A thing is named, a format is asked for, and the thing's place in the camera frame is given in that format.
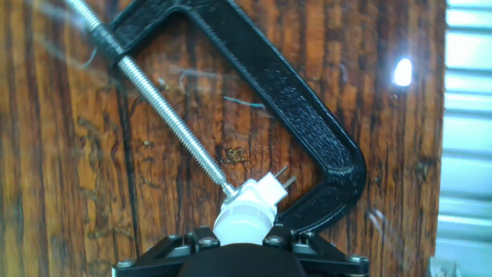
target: corrugated metal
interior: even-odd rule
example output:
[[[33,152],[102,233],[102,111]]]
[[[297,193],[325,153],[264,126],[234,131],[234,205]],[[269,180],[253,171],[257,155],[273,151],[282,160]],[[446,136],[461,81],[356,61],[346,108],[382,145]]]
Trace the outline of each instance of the corrugated metal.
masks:
[[[448,0],[436,256],[492,276],[492,0]]]

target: wooden surface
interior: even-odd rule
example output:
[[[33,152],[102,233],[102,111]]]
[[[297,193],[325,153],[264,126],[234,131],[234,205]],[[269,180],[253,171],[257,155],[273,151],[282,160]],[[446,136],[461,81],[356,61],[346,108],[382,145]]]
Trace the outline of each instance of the wooden surface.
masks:
[[[106,21],[130,0],[92,0]],[[110,276],[162,237],[213,225],[221,192],[165,124],[60,15],[40,0],[0,3],[0,275]],[[371,260],[372,276],[422,276],[434,252],[443,118],[439,0],[237,0],[364,152],[368,183],[323,232]],[[411,58],[412,85],[391,84]],[[317,169],[191,24],[177,22],[138,62],[228,178]]]

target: threaded screw rod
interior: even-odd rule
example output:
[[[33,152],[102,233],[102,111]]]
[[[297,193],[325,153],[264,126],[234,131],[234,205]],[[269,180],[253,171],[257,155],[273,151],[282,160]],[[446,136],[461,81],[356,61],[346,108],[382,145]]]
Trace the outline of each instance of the threaded screw rod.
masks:
[[[89,32],[98,29],[104,32],[107,40],[111,41],[111,46],[116,49],[116,52],[121,51],[121,46],[117,43],[112,34],[105,29],[97,15],[85,4],[82,0],[65,0],[65,4],[71,8],[74,13],[81,17],[85,23],[85,27]],[[225,195],[229,198],[235,194],[235,189],[227,183],[225,174],[218,166],[217,162],[210,156],[200,141],[194,136],[193,132],[186,126],[179,115],[169,105],[161,93],[145,75],[141,68],[130,56],[124,56],[119,62],[118,67],[127,76],[137,90],[151,104],[155,111],[168,124],[169,128],[179,138],[186,149],[196,159],[198,164],[210,176],[212,181],[220,185]]]

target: bolt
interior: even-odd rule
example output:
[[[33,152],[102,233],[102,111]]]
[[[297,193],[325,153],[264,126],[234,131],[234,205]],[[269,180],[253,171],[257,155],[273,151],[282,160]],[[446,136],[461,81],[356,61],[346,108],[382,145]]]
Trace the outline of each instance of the bolt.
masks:
[[[171,240],[180,239],[180,236],[179,236],[179,235],[170,235],[170,236],[168,236],[168,237],[169,237],[169,239],[171,239]]]
[[[284,239],[279,235],[269,235],[264,239],[264,242],[267,244],[281,244],[284,242]]]
[[[198,240],[198,243],[202,245],[216,245],[219,243],[219,241],[214,237],[205,237],[203,239]]]
[[[356,262],[356,263],[362,263],[362,262],[368,262],[369,259],[361,256],[361,255],[348,255],[347,260],[349,262]]]
[[[94,31],[95,29],[101,29],[104,31],[107,40],[111,41],[113,44],[117,43],[117,40],[112,37],[108,30],[105,29],[102,22],[84,1],[65,0],[65,3],[74,11],[76,15],[80,16],[84,20],[87,30]],[[116,45],[116,48],[122,52],[120,45]],[[222,190],[228,198],[233,197],[236,193],[235,188],[231,184],[227,183],[225,174],[218,166],[217,162],[210,156],[204,146],[194,136],[193,132],[191,132],[189,127],[186,126],[185,122],[183,122],[171,105],[169,105],[169,103],[164,99],[152,81],[135,63],[133,58],[129,56],[123,57],[118,63],[118,67],[151,104],[161,118],[164,119],[169,128],[179,138],[191,155],[197,160],[198,164],[200,164],[208,176],[210,176],[212,181],[222,187]]]
[[[134,259],[124,259],[121,262],[118,262],[117,267],[119,268],[127,268],[127,267],[132,267],[135,264]]]

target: metal prong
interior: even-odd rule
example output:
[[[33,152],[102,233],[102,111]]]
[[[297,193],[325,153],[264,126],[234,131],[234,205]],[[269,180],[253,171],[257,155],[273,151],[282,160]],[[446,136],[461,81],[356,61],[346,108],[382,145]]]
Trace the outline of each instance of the metal prong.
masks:
[[[288,179],[288,180],[285,182],[285,184],[283,184],[284,189],[288,188],[288,187],[289,187],[289,185],[292,185],[292,183],[293,183],[293,182],[295,182],[297,179],[298,179],[298,177],[296,177],[296,176],[293,176],[293,177],[291,177],[290,179]]]
[[[277,174],[275,174],[275,178],[280,176],[280,174],[284,173],[287,169],[288,169],[288,166],[285,166],[283,169],[281,169],[279,172],[277,172]]]

